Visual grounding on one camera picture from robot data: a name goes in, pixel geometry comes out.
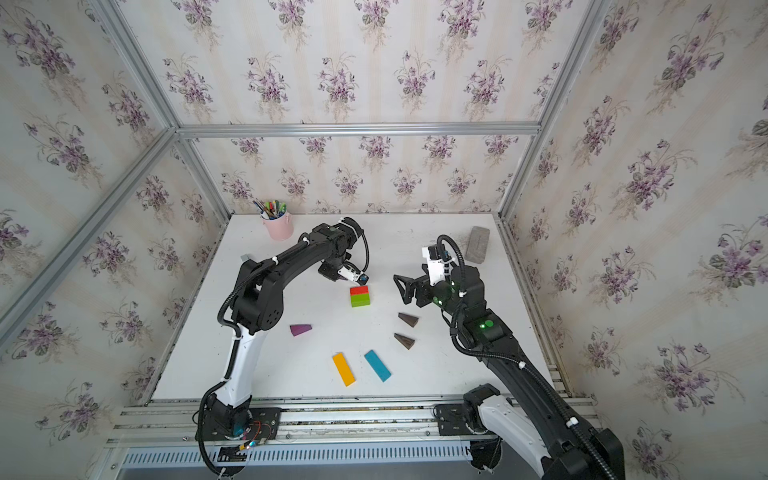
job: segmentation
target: wire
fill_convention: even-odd
[[[464,264],[464,257],[462,255],[461,250],[458,248],[458,245],[456,242],[447,235],[440,235],[437,238],[438,245],[442,248],[442,241],[445,241],[448,245],[451,246],[453,249],[453,253],[456,256],[456,259],[458,260],[458,270],[461,275],[461,283],[459,284],[459,291],[461,292],[461,289],[465,288],[465,269],[466,265]],[[450,327],[450,335],[451,335],[451,342],[453,343],[453,346],[464,355],[467,356],[474,356],[476,358],[489,358],[489,359],[500,359],[504,360],[506,362],[514,363],[517,366],[520,366],[520,362],[509,356],[505,355],[503,353],[496,353],[496,352],[478,352],[475,350],[466,349],[464,346],[462,346],[458,342],[458,314],[459,311],[464,306],[464,296],[459,295],[458,302],[456,303],[456,307],[453,309],[453,314],[451,315],[451,327]],[[554,408],[558,411],[558,414],[564,419],[568,420],[572,415],[570,413],[571,407],[555,392],[555,390],[552,388],[549,383],[544,380],[544,378],[541,376],[541,373],[538,372],[538,370],[534,369],[532,366],[530,366],[528,363],[525,363],[522,367],[522,370],[526,371],[531,378],[541,387],[542,390],[547,394],[549,399],[554,404]],[[592,445],[592,442],[590,442],[587,439],[587,436],[584,434],[584,432],[581,431],[581,427],[579,424],[573,425],[571,427],[571,430],[573,431],[576,438],[584,445],[584,447],[587,449],[587,452],[589,455],[596,461],[598,466],[600,467],[600,470],[602,470],[603,474],[605,475],[608,480],[617,480],[616,475],[611,470],[611,467],[608,466],[608,463],[606,463],[605,459],[600,455],[600,453],[597,451],[597,449]]]
[[[362,232],[362,244],[366,247],[366,265],[362,268],[362,272],[365,273],[368,270],[368,260],[370,260],[370,253],[368,253],[368,239],[366,239],[366,233]]]

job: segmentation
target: wall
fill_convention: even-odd
[[[0,5],[0,315],[161,130],[92,15]]]
[[[83,0],[2,2],[0,314],[162,127]],[[0,350],[2,478],[85,478],[144,401],[220,226],[180,159],[141,179]]]
[[[87,476],[111,415],[148,400],[219,230],[167,154],[0,356],[0,476]]]
[[[125,2],[185,124],[536,119],[586,0]]]
[[[257,198],[317,214],[496,210],[527,143],[495,135],[204,138],[195,146],[235,213],[258,213]]]
[[[630,478],[765,478],[768,4],[620,0],[515,208]]]

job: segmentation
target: red block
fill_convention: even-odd
[[[368,286],[353,286],[349,289],[349,295],[360,295],[361,293],[368,293]]]

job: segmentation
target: pen holder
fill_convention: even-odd
[[[275,220],[262,218],[261,221],[264,223],[266,231],[270,233],[272,240],[285,240],[293,235],[293,219],[288,212]]]

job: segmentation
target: tabletop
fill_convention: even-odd
[[[349,288],[357,284],[332,282],[320,276],[316,266],[297,276],[284,290],[283,317],[269,331],[253,372],[255,399],[462,395],[483,383],[507,392],[477,359],[454,349],[436,306],[404,305],[392,281],[395,273],[421,276],[422,247],[433,244],[439,234],[446,233],[465,246],[473,226],[491,231],[485,262],[468,262],[478,267],[485,283],[488,308],[505,321],[529,359],[551,381],[491,214],[350,217],[365,230],[370,246],[367,273],[371,304],[352,308]],[[292,237],[278,242],[269,238],[261,217],[232,216],[152,399],[199,399],[221,379],[229,359],[232,330],[219,325],[216,315],[234,288],[241,256],[249,254],[257,261],[272,257],[294,245],[302,232],[320,223],[333,225],[340,218],[294,215]],[[358,267],[365,263],[362,241],[352,249],[352,261]],[[400,312],[419,317],[416,326],[403,322]],[[312,325],[312,330],[291,336],[289,326],[301,323]],[[415,344],[406,349],[394,338],[395,333],[414,339]],[[392,373],[385,382],[363,357],[371,349]],[[348,387],[332,360],[337,353],[344,354],[356,379]]]

